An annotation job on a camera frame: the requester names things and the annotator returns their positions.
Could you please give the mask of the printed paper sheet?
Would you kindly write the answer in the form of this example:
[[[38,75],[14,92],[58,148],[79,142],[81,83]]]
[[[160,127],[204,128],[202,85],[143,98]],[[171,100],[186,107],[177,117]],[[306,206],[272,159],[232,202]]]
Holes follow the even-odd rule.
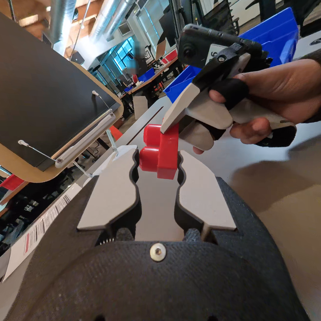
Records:
[[[2,283],[5,282],[5,280],[35,250],[55,218],[80,192],[81,189],[82,188],[76,183],[72,184],[10,246],[3,255],[3,258],[1,258],[0,277]]]

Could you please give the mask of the black board on white stand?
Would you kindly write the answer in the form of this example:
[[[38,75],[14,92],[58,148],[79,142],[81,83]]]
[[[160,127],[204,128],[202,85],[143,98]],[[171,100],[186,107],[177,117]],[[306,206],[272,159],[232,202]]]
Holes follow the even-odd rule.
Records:
[[[53,179],[123,116],[119,97],[2,13],[0,69],[0,163],[23,181]]]

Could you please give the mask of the red toy building block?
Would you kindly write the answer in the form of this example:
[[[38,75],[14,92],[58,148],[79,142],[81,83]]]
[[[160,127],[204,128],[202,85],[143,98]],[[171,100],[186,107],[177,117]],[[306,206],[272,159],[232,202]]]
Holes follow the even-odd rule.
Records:
[[[139,153],[142,171],[155,172],[159,179],[173,180],[178,167],[179,124],[162,134],[161,125],[148,124],[143,132],[145,147]]]

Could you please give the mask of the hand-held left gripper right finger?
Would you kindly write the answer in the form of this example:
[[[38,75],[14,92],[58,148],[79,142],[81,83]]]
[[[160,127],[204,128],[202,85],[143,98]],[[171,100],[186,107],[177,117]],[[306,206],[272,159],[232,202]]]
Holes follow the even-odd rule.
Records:
[[[215,174],[184,150],[178,152],[177,181],[174,219],[184,236],[197,230],[205,241],[211,231],[237,231]]]

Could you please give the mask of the person's right hand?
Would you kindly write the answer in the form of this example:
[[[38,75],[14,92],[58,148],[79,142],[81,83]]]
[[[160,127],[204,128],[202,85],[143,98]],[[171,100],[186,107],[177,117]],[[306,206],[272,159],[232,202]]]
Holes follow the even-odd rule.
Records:
[[[321,68],[315,60],[300,59],[234,78],[248,86],[249,99],[293,124],[320,121]],[[209,97],[225,103],[231,98],[226,92],[211,89]],[[235,122],[230,130],[230,135],[244,144],[257,144],[270,134],[270,123],[263,117],[243,124]]]

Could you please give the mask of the blue plastic bin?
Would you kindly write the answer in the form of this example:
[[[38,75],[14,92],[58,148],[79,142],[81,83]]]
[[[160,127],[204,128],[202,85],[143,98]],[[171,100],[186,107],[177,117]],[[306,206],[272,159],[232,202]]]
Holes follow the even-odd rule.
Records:
[[[154,77],[154,75],[155,75],[154,68],[150,68],[148,71],[146,71],[146,73],[144,73],[143,75],[138,77],[138,81],[139,82],[147,82],[149,79]]]
[[[241,37],[203,26],[188,24],[179,38],[178,60],[188,65],[165,90],[173,103],[192,79],[219,52],[239,44],[251,60],[245,72],[291,62],[299,38],[298,26],[291,8],[275,14],[266,21],[246,31]]]

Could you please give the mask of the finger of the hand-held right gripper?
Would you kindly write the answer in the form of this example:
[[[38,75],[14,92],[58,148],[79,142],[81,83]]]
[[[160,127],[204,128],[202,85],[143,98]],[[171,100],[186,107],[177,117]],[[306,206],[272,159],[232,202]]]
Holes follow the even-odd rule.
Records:
[[[160,132],[165,134],[172,126],[177,124],[185,115],[185,109],[200,93],[200,89],[190,83],[177,97],[172,106],[165,113]]]

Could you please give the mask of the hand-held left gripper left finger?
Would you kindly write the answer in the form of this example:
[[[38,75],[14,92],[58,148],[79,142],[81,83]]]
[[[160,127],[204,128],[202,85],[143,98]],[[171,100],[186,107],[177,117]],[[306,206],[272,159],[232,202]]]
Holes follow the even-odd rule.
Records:
[[[108,158],[79,220],[78,231],[106,231],[116,238],[120,229],[128,229],[133,238],[142,216],[137,181],[138,148],[119,148]]]

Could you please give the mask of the silver ventilation duct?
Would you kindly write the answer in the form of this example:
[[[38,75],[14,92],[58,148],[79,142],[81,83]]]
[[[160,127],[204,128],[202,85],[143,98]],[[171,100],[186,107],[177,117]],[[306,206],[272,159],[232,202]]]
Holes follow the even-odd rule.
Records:
[[[53,49],[64,54],[73,21],[76,0],[51,0],[49,36]]]
[[[104,0],[89,35],[90,41],[93,43],[99,41],[104,32],[106,41],[113,40],[116,29],[134,3],[134,0]]]

